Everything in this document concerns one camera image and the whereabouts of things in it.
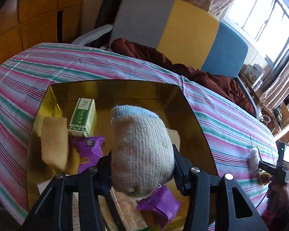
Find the window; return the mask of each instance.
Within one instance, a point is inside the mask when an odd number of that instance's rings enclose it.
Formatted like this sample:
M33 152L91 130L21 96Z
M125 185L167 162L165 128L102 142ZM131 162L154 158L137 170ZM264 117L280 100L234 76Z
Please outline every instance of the window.
M282 0L235 0L222 19L277 65L289 44L289 9Z

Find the gray knit sock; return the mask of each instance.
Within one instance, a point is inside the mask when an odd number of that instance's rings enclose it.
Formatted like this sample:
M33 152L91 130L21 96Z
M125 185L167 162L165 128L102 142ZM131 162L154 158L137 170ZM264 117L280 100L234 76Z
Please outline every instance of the gray knit sock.
M155 113L136 106L116 106L111 115L113 187L145 198L172 178L174 155L165 124Z

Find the silver bolt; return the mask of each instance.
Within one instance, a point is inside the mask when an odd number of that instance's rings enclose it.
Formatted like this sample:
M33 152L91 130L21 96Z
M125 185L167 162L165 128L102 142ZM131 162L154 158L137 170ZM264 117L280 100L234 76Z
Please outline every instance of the silver bolt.
M89 168L89 171L90 171L91 173L96 173L96 172L97 172L97 167L91 166L91 167Z
M63 174L62 173L58 173L55 175L56 179L62 179L63 178Z
M193 173L199 173L199 172L200 172L200 168L198 168L198 167L192 167L190 170L191 170Z
M227 180L232 180L233 179L233 175L232 174L225 174L225 178Z

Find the tan sponge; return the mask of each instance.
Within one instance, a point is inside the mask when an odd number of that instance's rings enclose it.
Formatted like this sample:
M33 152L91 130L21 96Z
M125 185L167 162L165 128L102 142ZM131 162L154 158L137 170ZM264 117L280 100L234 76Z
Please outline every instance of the tan sponge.
M65 172L69 153L66 118L44 117L41 146L42 160L57 172Z

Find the window frame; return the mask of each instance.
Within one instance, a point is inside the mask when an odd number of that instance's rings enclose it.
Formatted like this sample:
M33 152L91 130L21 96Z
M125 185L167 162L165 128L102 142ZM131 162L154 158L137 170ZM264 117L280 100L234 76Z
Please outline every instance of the window frame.
M232 27L235 31L237 31L239 33L239 35L241 35L245 40L247 40L256 50L257 52L260 54L260 52L258 51L259 47L257 46L257 39L260 38L262 32L265 30L267 23L265 24L264 27L261 27L261 29L259 30L259 33L257 34L256 38L253 39L243 28L246 25L248 19L250 18L250 16L252 15L252 12L257 4L258 0L255 0L252 9L250 10L250 13L245 21L245 23L243 24L242 27L240 27L238 24L236 24L234 21L232 21L229 17L228 17L228 12L230 11L230 8L232 6L232 4L230 4L230 6L228 6L227 9L225 9L225 11L223 12L222 16L221 16L221 20L224 21L226 24L228 24L230 27ZM284 11L284 15L286 15L289 19L289 15L287 10L284 8L284 5L279 1L279 0L273 0L273 6L271 6L271 11L270 11L270 16L267 19L267 21L269 21L272 12L274 10L274 7L276 5L276 3L279 4L279 6L281 7L281 9ZM275 69L276 66L280 63L280 61L283 59L283 56L286 54L287 49L289 49L289 37L284 45L284 47L282 48L281 52L279 53L279 55L277 56L276 60L274 62L272 62L272 60L267 56L262 56L264 58L264 60L267 62L268 65L270 65L270 67L272 69Z

